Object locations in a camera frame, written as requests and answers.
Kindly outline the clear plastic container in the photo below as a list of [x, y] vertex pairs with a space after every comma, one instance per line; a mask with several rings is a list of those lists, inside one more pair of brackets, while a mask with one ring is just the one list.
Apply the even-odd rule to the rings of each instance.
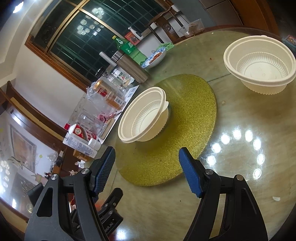
[[179, 32], [186, 38], [195, 36], [205, 30], [204, 24], [201, 19], [190, 22], [179, 29]]

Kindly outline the wooden sideboard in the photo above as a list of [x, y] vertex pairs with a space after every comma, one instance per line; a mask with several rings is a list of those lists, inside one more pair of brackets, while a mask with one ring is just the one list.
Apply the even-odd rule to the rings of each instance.
[[[37, 146], [35, 173], [13, 155], [10, 125]], [[1, 87], [1, 206], [12, 217], [28, 221], [33, 211], [27, 192], [45, 184], [49, 173], [78, 171], [74, 150], [65, 144], [66, 130], [34, 108], [8, 81]]]

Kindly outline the wooden chair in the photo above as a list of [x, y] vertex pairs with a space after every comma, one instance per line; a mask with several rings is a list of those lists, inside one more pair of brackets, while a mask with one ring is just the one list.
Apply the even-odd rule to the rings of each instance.
[[175, 11], [170, 7], [152, 18], [146, 27], [156, 37], [159, 43], [172, 42], [173, 44], [177, 44], [186, 39], [179, 30], [188, 23], [189, 20], [181, 11]]

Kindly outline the steel thermos flask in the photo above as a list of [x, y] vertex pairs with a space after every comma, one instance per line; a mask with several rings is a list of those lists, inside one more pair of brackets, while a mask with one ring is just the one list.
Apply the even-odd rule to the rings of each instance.
[[111, 57], [119, 67], [131, 75], [138, 83], [142, 84], [149, 78], [149, 73], [142, 69], [130, 56], [121, 50]]

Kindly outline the grey refrigerator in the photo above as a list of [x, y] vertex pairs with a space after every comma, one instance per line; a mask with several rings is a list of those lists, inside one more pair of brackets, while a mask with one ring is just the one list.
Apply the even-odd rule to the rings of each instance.
[[179, 0], [172, 2], [187, 20], [193, 22], [201, 19], [206, 28], [220, 25], [243, 25], [231, 1]]

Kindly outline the gold glitter turntable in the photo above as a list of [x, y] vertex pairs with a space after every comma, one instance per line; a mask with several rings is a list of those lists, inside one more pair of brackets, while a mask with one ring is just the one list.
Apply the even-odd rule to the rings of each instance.
[[201, 77], [179, 74], [159, 82], [169, 102], [164, 128], [147, 142], [125, 144], [116, 140], [116, 166], [136, 186], [155, 186], [182, 173], [179, 150], [186, 147], [198, 157], [214, 130], [217, 104], [214, 91]]

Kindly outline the green plastic bottle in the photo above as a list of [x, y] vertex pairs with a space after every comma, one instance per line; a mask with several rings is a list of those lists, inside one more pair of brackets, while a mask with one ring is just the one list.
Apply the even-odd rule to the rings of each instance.
[[112, 40], [116, 42], [116, 46], [119, 50], [130, 56], [138, 65], [141, 65], [147, 59], [147, 57], [128, 40], [121, 39], [116, 35], [112, 37]]

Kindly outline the dark barred window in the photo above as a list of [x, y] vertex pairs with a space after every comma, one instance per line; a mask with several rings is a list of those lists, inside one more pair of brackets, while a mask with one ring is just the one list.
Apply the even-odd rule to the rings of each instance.
[[112, 56], [114, 35], [124, 38], [128, 27], [143, 33], [171, 1], [50, 1], [25, 42], [33, 53], [76, 87], [85, 90], [97, 71], [107, 67], [100, 57]]

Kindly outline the large beige plastic bowl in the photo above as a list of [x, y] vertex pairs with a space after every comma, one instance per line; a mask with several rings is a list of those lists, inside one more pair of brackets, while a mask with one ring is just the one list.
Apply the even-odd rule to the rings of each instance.
[[295, 79], [295, 56], [282, 42], [265, 35], [231, 43], [223, 54], [226, 69], [250, 90], [273, 95]]

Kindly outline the red white liquor bottle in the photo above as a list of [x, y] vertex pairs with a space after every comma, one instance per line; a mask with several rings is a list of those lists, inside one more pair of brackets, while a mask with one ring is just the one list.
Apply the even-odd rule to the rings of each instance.
[[73, 135], [76, 138], [80, 138], [86, 144], [88, 144], [88, 142], [92, 138], [95, 140], [97, 139], [97, 135], [95, 135], [91, 131], [83, 128], [79, 124], [70, 125], [70, 124], [66, 123], [64, 126], [64, 129], [67, 130], [70, 135]]

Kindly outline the small beige plastic bowl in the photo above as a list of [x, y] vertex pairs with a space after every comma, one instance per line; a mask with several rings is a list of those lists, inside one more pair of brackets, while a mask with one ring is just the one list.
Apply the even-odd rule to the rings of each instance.
[[118, 137], [124, 143], [146, 142], [158, 135], [169, 118], [169, 102], [160, 87], [151, 87], [138, 95], [124, 112]]

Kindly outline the framed wall picture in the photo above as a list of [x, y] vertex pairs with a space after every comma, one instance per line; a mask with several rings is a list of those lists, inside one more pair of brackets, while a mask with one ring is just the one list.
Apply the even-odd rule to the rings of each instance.
[[13, 125], [10, 125], [10, 132], [13, 157], [20, 162], [22, 167], [26, 167], [35, 173], [37, 146], [22, 135]]

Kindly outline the blue white food plate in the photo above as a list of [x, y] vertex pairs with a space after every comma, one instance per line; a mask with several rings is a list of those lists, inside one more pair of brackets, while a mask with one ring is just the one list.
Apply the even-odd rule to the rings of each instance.
[[166, 47], [159, 48], [141, 64], [142, 69], [148, 70], [157, 66], [164, 59], [166, 53]]

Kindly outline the clear glass pitcher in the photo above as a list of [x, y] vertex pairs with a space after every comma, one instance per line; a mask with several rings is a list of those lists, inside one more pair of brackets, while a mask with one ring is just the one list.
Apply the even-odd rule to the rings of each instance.
[[109, 110], [105, 106], [100, 107], [87, 102], [78, 112], [76, 123], [99, 137], [106, 129], [108, 114]]

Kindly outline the white tube carton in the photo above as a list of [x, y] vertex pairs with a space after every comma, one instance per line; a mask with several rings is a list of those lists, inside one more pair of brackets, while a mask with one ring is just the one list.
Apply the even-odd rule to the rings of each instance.
[[78, 138], [75, 138], [73, 135], [67, 133], [63, 144], [73, 148], [74, 150], [77, 150], [78, 152], [81, 152], [82, 154], [85, 154], [91, 158], [95, 158], [97, 155], [97, 151], [90, 147], [88, 144], [85, 144], [85, 142], [79, 140]]

